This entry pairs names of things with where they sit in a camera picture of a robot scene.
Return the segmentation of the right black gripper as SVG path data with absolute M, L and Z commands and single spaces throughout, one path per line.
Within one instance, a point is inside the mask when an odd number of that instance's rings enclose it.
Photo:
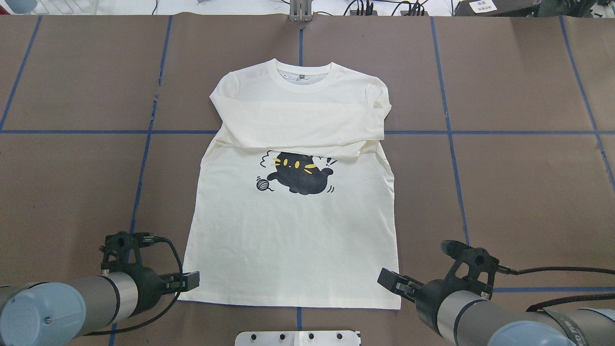
M 427 284 L 419 284 L 409 276 L 402 276 L 389 269 L 382 268 L 377 279 L 387 291 L 416 305 L 420 320 L 428 328 L 437 328 L 437 316 L 443 301 L 457 291 L 457 279 L 432 280 Z

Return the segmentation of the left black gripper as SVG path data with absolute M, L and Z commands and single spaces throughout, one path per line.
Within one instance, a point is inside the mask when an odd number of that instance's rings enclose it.
M 168 273 L 160 278 L 153 269 L 137 267 L 130 269 L 130 277 L 137 287 L 137 305 L 130 317 L 154 308 L 163 292 L 187 292 L 200 286 L 200 271 Z

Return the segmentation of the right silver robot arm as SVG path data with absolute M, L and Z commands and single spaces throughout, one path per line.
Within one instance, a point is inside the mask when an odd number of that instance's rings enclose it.
M 613 309 L 519 312 L 486 298 L 470 280 L 454 274 L 419 284 L 382 269 L 378 283 L 413 302 L 419 319 L 454 346 L 612 346 Z

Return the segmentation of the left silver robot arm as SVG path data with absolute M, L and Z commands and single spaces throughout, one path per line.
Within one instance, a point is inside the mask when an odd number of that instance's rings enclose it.
M 63 346 L 198 287 L 200 273 L 105 273 L 79 280 L 2 285 L 3 346 Z

